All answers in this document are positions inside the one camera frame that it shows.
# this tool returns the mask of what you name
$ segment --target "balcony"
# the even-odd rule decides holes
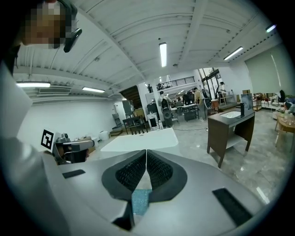
[[[194,83],[194,82],[195,82],[195,78],[191,76],[191,77],[187,77],[183,79],[172,80],[165,83],[158,83],[157,90],[159,91],[159,90],[168,89],[168,88],[172,88],[176,86],[182,86],[187,83]]]

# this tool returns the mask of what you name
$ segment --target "white ceiling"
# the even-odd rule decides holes
[[[93,94],[81,90],[87,86],[106,90],[102,96],[113,96],[159,76],[227,66],[223,58],[239,46],[244,50],[229,61],[245,60],[280,43],[275,30],[265,31],[270,22],[245,0],[73,3],[78,8],[77,25],[83,30],[76,45],[69,53],[62,48],[21,46],[14,71],[17,81],[50,81],[73,87],[78,95]],[[167,43],[164,68],[161,42]]]

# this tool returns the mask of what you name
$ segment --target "tube light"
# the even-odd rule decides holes
[[[82,90],[86,90],[86,91],[90,91],[90,92],[97,92],[97,93],[104,93],[105,92],[102,89],[87,88],[87,87],[84,87]]]
[[[267,33],[271,32],[274,28],[276,28],[276,26],[277,26],[276,24],[273,24],[273,25],[267,27],[267,28],[266,28],[266,32],[267,32]]]
[[[50,83],[44,82],[21,82],[17,83],[17,85],[21,88],[49,88]]]
[[[167,65],[167,44],[163,42],[159,44],[159,46],[160,46],[162,67],[165,67]]]
[[[232,57],[233,55],[237,54],[239,51],[243,50],[243,47],[239,47],[237,50],[233,51],[230,55],[228,55],[224,60],[227,60],[228,58]]]

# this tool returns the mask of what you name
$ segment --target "cable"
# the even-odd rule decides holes
[[[174,130],[178,130],[178,129],[175,129],[173,128]],[[197,129],[197,130],[206,130],[207,128],[203,128],[203,129]],[[196,130],[180,130],[180,131],[196,131]]]

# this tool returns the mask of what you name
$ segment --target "sink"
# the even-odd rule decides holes
[[[240,115],[241,115],[241,112],[228,112],[228,113],[220,115],[220,116],[227,117],[227,118],[235,118]]]

